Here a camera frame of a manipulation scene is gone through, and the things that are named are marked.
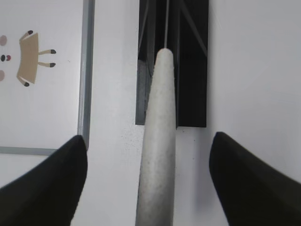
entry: white surface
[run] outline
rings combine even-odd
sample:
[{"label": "white surface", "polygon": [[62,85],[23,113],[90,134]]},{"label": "white surface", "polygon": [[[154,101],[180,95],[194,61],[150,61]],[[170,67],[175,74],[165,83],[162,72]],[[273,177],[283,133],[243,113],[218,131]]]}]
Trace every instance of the white surface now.
[{"label": "white surface", "polygon": [[[0,146],[59,148],[77,134],[83,0],[0,0],[0,54],[5,79],[0,82]],[[39,34],[41,55],[35,84],[24,87],[16,78],[20,65],[19,39],[29,30]]]},{"label": "white surface", "polygon": [[174,55],[164,48],[157,54],[145,119],[136,226],[173,224],[175,128]]},{"label": "white surface", "polygon": [[[143,137],[134,125],[138,2],[96,1],[89,170],[73,226],[135,225]],[[228,225],[208,170],[218,130],[301,182],[300,7],[297,0],[211,0],[209,128],[177,130],[175,226]],[[1,182],[37,163],[0,159]]]}]

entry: cartoon drawing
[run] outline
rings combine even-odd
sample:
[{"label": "cartoon drawing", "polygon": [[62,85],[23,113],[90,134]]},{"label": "cartoon drawing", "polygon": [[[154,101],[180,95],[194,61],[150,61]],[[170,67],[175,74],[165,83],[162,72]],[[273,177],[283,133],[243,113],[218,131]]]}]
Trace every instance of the cartoon drawing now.
[{"label": "cartoon drawing", "polygon": [[17,73],[18,80],[25,86],[28,87],[29,83],[34,84],[37,76],[38,65],[44,67],[54,67],[55,63],[42,63],[39,62],[39,55],[43,54],[56,54],[54,49],[45,50],[39,52],[39,35],[33,31],[28,31],[20,38],[20,49],[21,49],[21,63],[19,71]]},{"label": "cartoon drawing", "polygon": [[[7,37],[5,35],[2,35],[0,37],[0,46],[5,46],[7,41],[8,41]],[[7,56],[1,55],[0,60],[2,62],[4,62],[5,59],[6,59],[6,61],[10,61],[11,56],[10,55],[7,55]],[[4,71],[0,70],[0,81],[4,80],[4,78],[5,78],[5,73],[4,73]]]}]

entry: white wall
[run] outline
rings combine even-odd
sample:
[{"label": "white wall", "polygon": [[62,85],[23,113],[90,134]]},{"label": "white wall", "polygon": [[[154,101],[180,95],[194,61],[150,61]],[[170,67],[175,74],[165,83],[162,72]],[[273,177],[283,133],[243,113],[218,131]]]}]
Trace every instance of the white wall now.
[{"label": "white wall", "polygon": [[[74,226],[135,225],[143,137],[134,125],[138,4],[96,1],[89,170]],[[216,131],[301,182],[300,7],[211,0],[208,128],[177,131],[175,226],[227,225],[208,170]],[[0,185],[41,160],[0,155]]]}]

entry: thin rod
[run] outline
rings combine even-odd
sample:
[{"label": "thin rod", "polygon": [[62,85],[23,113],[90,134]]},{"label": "thin rod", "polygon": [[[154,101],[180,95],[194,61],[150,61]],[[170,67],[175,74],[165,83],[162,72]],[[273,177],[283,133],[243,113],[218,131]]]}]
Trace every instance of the thin rod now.
[{"label": "thin rod", "polygon": [[169,19],[169,0],[166,0],[166,18],[165,18],[165,39],[164,39],[164,48],[167,48],[168,19]]}]

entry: pink circle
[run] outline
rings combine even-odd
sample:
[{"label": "pink circle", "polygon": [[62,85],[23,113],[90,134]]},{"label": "pink circle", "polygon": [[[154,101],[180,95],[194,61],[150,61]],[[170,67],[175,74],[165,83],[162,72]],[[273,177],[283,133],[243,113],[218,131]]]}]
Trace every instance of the pink circle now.
[{"label": "pink circle", "polygon": [[0,46],[5,46],[7,41],[8,41],[7,37],[5,35],[2,35],[0,37]]},{"label": "pink circle", "polygon": [[5,77],[4,71],[0,71],[0,81],[2,81]]}]

